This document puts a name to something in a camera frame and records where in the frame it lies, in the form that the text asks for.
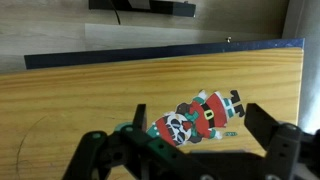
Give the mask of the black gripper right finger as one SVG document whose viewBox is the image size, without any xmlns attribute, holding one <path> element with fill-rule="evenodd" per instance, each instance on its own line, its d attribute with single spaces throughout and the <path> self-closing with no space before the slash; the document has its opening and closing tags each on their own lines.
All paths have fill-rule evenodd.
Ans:
<svg viewBox="0 0 320 180">
<path fill-rule="evenodd" d="M 292 180 L 302 131 L 296 125 L 279 123 L 255 103 L 247 105 L 244 125 L 266 151 L 261 176 L 265 180 Z"/>
</svg>

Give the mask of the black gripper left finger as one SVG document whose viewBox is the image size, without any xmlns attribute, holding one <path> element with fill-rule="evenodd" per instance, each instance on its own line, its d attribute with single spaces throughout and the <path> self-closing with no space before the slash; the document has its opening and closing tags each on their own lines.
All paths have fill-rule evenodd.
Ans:
<svg viewBox="0 0 320 180">
<path fill-rule="evenodd" d="M 63 180 L 107 180 L 118 166 L 138 180 L 182 180 L 175 147 L 146 133 L 146 105 L 139 104 L 131 123 L 119 124 L 111 135 L 84 134 L 63 175 Z"/>
</svg>

